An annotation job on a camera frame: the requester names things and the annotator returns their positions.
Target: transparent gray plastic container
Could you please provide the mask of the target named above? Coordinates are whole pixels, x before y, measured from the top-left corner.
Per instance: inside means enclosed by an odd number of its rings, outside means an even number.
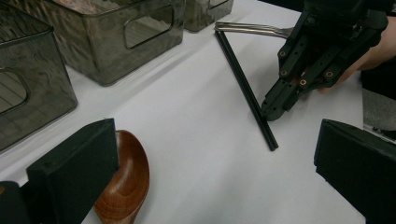
[[[77,104],[53,28],[0,2],[0,152]]]
[[[231,13],[233,0],[186,0],[184,28],[197,33]]]
[[[66,64],[102,86],[182,42],[184,0],[1,0],[55,28]]]

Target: robotic hand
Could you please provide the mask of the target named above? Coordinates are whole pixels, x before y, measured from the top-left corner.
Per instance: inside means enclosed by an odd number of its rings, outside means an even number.
[[[277,54],[279,80],[262,102],[262,116],[279,119],[303,94],[335,84],[378,44],[393,4],[393,0],[304,0],[302,15]]]

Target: white tabletop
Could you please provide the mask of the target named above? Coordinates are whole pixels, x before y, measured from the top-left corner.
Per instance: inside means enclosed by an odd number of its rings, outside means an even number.
[[[221,21],[291,27],[299,13],[234,0]],[[0,155],[0,180],[25,169],[81,127],[114,118],[148,155],[150,189],[135,223],[362,224],[364,218],[316,174],[322,119],[362,127],[357,76],[329,94],[312,91],[270,122],[271,152],[214,36],[214,24],[111,87],[67,68],[78,108]],[[277,80],[284,39],[227,33],[259,104]],[[100,223],[91,211],[84,223]]]

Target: wooden spoon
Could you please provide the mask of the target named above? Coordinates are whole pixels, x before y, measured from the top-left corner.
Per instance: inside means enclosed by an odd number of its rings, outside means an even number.
[[[116,131],[120,169],[93,206],[103,223],[134,223],[149,191],[149,162],[146,153],[127,131]]]

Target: human hand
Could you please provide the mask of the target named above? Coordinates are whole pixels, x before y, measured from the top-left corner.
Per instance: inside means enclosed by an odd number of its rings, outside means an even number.
[[[381,63],[396,56],[396,17],[388,17],[388,26],[381,34],[380,42],[370,48],[363,56],[354,62],[343,75],[340,76],[337,83],[330,88],[318,89],[321,93],[329,92],[332,88],[347,80],[358,70],[370,70],[376,68]]]

